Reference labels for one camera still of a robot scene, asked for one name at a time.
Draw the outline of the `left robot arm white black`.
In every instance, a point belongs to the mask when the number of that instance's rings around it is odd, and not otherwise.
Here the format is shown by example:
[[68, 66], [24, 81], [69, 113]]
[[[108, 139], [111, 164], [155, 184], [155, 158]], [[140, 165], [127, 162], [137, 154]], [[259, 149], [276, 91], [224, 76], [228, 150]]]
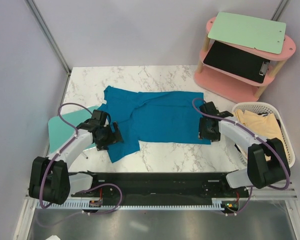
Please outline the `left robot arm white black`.
[[75, 191], [83, 191], [89, 197], [99, 193], [100, 185], [90, 174], [69, 175], [69, 168], [92, 144], [102, 151], [123, 142], [118, 123], [110, 121], [107, 112], [95, 109], [91, 118], [74, 127], [73, 135], [60, 148], [46, 157], [38, 156], [33, 160], [28, 195], [38, 199], [41, 208], [46, 209], [51, 204], [62, 205]]

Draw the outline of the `blue t shirt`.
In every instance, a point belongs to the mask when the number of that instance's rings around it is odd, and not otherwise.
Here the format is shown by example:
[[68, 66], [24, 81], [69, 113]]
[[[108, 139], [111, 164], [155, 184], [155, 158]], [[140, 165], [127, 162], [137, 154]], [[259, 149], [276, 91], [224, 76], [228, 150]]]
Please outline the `blue t shirt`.
[[108, 86], [99, 110], [117, 122], [123, 138], [108, 147], [110, 161], [139, 151], [140, 141], [210, 145], [210, 140], [199, 139], [201, 115], [192, 105], [203, 97], [202, 92], [132, 92]]

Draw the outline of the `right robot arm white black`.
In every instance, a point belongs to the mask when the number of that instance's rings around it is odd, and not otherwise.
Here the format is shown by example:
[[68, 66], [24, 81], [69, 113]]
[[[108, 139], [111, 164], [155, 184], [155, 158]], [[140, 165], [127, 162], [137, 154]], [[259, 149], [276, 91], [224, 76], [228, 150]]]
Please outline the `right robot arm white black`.
[[212, 101], [193, 108], [202, 115], [199, 120], [198, 138], [218, 142], [224, 135], [247, 154], [247, 167], [225, 175], [219, 191], [225, 197], [232, 196], [237, 188], [270, 187], [286, 190], [290, 186], [291, 170], [284, 145], [278, 138], [266, 138], [241, 124], [229, 111], [220, 112]]

